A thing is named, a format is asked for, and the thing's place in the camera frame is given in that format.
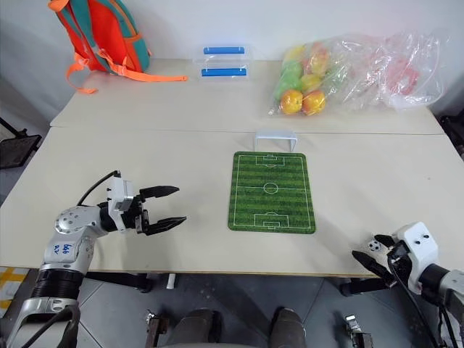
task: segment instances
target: robotic arm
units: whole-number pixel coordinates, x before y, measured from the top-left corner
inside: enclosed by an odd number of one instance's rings
[[[438,246],[424,223],[412,223],[400,228],[393,236],[377,235],[376,241],[389,248],[389,271],[364,252],[353,251],[353,257],[384,282],[384,289],[400,285],[413,304],[410,294],[421,295],[439,307],[450,330],[447,312],[464,326],[464,272],[447,270],[438,265]],[[429,336],[433,336],[415,304]],[[431,341],[438,347],[433,337]]]
[[[107,201],[92,207],[82,205],[88,194],[108,178],[111,185],[107,188]],[[150,236],[181,224],[186,217],[169,217],[150,225],[143,207],[148,198],[178,190],[173,186],[155,186],[134,195],[132,183],[114,171],[92,186],[76,207],[63,211],[54,221],[55,233],[46,248],[36,285],[30,299],[22,305],[7,346],[29,347],[35,342],[34,347],[55,347],[60,342],[58,347],[75,347],[77,298],[94,255],[95,240],[128,228]],[[47,330],[55,322],[53,329]]]

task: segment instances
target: metal stand leg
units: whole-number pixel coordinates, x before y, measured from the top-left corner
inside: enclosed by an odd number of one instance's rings
[[[147,278],[147,273],[138,273],[137,275],[129,273],[111,273],[111,272],[87,272],[86,278],[107,283],[131,286],[137,288],[140,292],[150,292],[153,287],[153,281]]]
[[[383,279],[373,278],[365,279],[361,281],[357,278],[352,278],[349,283],[340,285],[340,292],[344,296],[352,296],[356,294],[362,294],[363,292],[376,291],[388,289],[389,287],[385,285]]]

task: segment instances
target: white wall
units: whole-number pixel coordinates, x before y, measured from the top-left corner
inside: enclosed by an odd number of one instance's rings
[[[190,59],[203,44],[245,43],[257,59],[279,59],[291,45],[342,33],[446,28],[444,76],[449,86],[464,80],[463,0],[123,1],[159,58]],[[50,120],[73,92],[64,79],[72,59],[65,31],[45,1],[0,5],[0,73]],[[463,95],[459,88],[452,91]],[[448,99],[463,98],[446,96],[436,111],[458,108]]]

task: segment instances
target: green mat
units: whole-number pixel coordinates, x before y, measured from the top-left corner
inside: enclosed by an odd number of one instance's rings
[[[236,152],[229,228],[235,231],[314,233],[306,156]]]

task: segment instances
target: gray floor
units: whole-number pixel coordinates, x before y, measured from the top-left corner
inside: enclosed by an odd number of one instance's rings
[[[178,275],[176,288],[167,290],[166,277],[153,275],[156,285],[148,294],[85,280],[79,296],[78,346],[144,347],[147,309],[166,314],[171,331],[190,310],[208,307],[223,315],[221,341],[266,347],[273,313],[284,306],[304,320],[309,348],[352,347],[342,319],[352,313],[364,331],[373,334],[376,348],[428,347],[399,289],[343,297],[334,285],[340,280],[332,278],[183,274]],[[423,306],[433,317],[434,310]]]

